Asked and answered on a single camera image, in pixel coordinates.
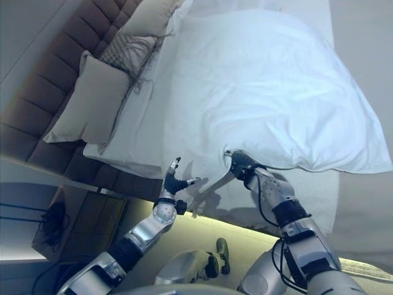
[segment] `gray pillow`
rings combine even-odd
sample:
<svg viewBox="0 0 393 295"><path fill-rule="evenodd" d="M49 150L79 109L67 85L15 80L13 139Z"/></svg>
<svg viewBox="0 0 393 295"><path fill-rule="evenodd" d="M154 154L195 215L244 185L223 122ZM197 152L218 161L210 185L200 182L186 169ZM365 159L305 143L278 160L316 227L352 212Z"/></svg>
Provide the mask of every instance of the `gray pillow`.
<svg viewBox="0 0 393 295"><path fill-rule="evenodd" d="M143 0L119 34L133 36L162 36L174 10L183 0Z"/></svg>
<svg viewBox="0 0 393 295"><path fill-rule="evenodd" d="M75 91L45 135L46 143L84 140L106 144L122 101L130 88L126 73L93 58L85 51L80 59Z"/></svg>
<svg viewBox="0 0 393 295"><path fill-rule="evenodd" d="M136 82L156 41L155 37L117 34L99 60L127 72L131 82Z"/></svg>

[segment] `white bed sheet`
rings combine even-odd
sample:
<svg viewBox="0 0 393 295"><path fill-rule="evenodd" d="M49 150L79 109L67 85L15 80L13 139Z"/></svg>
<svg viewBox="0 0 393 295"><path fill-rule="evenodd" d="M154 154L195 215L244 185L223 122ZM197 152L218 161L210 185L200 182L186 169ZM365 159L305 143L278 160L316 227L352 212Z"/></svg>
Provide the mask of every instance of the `white bed sheet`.
<svg viewBox="0 0 393 295"><path fill-rule="evenodd" d="M160 56L160 52L154 53L142 74L141 88L129 92L109 144L105 148L86 144L85 157L134 175L162 178L162 122L165 109L162 98L168 91L169 83L156 81Z"/></svg>
<svg viewBox="0 0 393 295"><path fill-rule="evenodd" d="M182 18L188 7L193 5L190 14L227 13L245 9L271 9L292 13L319 31L331 44L332 26L328 0L197 0L186 1L173 17ZM171 20L167 33L176 30L179 20ZM143 77L150 82L142 85L140 93L132 91L116 123L114 136L103 153L99 146L87 144L84 156L106 162L120 170L147 178L162 178L163 163L162 134L164 109L169 96L175 36L171 36L159 53L153 57ZM324 232L331 232L335 219L338 198L338 172L308 173L304 170L281 170L283 177L294 186L297 197L314 216ZM214 193L198 198L192 203L195 212L221 219L239 226L265 227L255 208L255 196L244 190L239 181L231 181L218 187Z"/></svg>

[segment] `fabric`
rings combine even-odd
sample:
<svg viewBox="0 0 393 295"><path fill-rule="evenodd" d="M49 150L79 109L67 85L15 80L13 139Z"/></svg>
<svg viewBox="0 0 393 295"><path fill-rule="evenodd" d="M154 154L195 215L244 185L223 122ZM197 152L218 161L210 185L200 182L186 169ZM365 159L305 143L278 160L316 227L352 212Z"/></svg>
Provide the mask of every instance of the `fabric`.
<svg viewBox="0 0 393 295"><path fill-rule="evenodd" d="M159 54L153 53L141 74L140 89L134 88L128 95L104 151L100 145L87 144L85 157L142 177L162 177L162 126L166 104L163 94L169 90L170 83L163 84L164 87L159 85L164 76L157 75L158 57Z"/></svg>
<svg viewBox="0 0 393 295"><path fill-rule="evenodd" d="M173 11L182 0L143 0L119 34L161 36Z"/></svg>
<svg viewBox="0 0 393 295"><path fill-rule="evenodd" d="M3 110L1 155L73 181L154 201L161 180L141 178L88 159L82 155L83 141L47 144L42 140L71 97L82 52L89 50L99 56L141 0L82 2Z"/></svg>
<svg viewBox="0 0 393 295"><path fill-rule="evenodd" d="M179 28L180 20L187 10L184 7L186 4L185 2L175 11L168 23L167 32L177 32L176 28ZM87 144L84 156L139 176L162 177L163 126L171 84L171 68L177 46L176 36L178 34L165 38L161 50L149 61L141 75L142 79L147 81L141 85L139 92L132 92L127 98L115 126L114 135L105 151L101 154L98 145ZM189 141L176 146L178 155L184 156L183 151L187 150L188 146ZM188 169L178 174L179 178L204 176L194 175L192 166L187 165L184 160L183 157L181 167L188 167ZM276 172L290 181L295 188L296 196L302 200L305 208L316 216L316 222L321 229L330 232L337 205L338 172L310 173L301 169ZM187 198L190 208L194 208L195 212L204 216L237 226L255 228L266 226L256 210L255 196L245 190L240 181L232 180L208 196L197 195L195 202L192 202L192 197L187 196Z"/></svg>
<svg viewBox="0 0 393 295"><path fill-rule="evenodd" d="M130 87L122 71L84 52L80 76L65 110L44 137L46 143L84 140L106 144L122 101Z"/></svg>
<svg viewBox="0 0 393 295"><path fill-rule="evenodd" d="M194 14L182 20L176 42L161 169L181 156L180 178L204 178L176 196L191 209L205 214L208 208L209 216L231 222L252 216L247 205L242 212L243 201L255 205L251 195L226 202L224 191L216 193L230 166L226 149L243 149L281 169L392 169L379 120L362 92L328 43L298 19L261 10ZM314 176L318 202L313 193L298 197L308 210L314 205L317 223L330 232L338 175L333 171L329 181ZM300 178L297 187L292 179L301 191Z"/></svg>
<svg viewBox="0 0 393 295"><path fill-rule="evenodd" d="M128 73L132 82L137 81L141 68L150 57L157 38L134 37L118 34L99 60Z"/></svg>

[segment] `upholstered headboard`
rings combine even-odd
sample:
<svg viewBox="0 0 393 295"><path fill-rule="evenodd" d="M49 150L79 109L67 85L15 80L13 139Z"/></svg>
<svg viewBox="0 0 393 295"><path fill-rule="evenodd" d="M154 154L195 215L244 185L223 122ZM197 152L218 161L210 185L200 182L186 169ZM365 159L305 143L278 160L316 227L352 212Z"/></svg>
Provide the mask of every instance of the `upholstered headboard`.
<svg viewBox="0 0 393 295"><path fill-rule="evenodd" d="M82 155L85 143L47 144L42 137L63 112L84 50L100 55L142 0L86 0L53 40L1 116L1 154L71 180L154 200L161 181Z"/></svg>

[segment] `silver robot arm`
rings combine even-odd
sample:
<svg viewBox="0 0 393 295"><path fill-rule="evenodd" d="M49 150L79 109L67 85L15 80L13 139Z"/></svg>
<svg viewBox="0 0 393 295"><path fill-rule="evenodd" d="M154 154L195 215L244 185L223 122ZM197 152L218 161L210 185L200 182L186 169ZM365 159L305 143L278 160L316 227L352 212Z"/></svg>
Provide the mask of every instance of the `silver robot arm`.
<svg viewBox="0 0 393 295"><path fill-rule="evenodd" d="M101 253L70 278L61 287L58 295L108 294L123 281L144 254L158 242L161 235L170 230L177 214L184 214L187 209L186 203L175 201L175 193L200 180L177 180L174 174L179 161L180 158L177 158L169 166L152 214L127 232L108 252Z"/></svg>
<svg viewBox="0 0 393 295"><path fill-rule="evenodd" d="M349 275L340 271L338 257L311 215L295 198L293 187L286 181L276 179L266 167L256 163L243 151L228 151L226 155L232 157L230 171L234 176L242 180L247 189L258 193L259 197L263 197L269 204L275 216L275 225L279 227L282 237L281 255L284 255L286 265L296 285L307 289L310 295L365 294ZM273 274L267 274L267 271L277 272L275 268L270 267L267 270L265 266L259 266L259 264L254 264L242 279L240 290L246 294L255 294L247 292L247 290L255 289L250 285L253 281L248 280L247 276L260 275L269 279ZM268 285L270 283L277 283L277 280L267 281ZM277 294L276 291L277 288L268 286L265 293L259 292L258 294Z"/></svg>

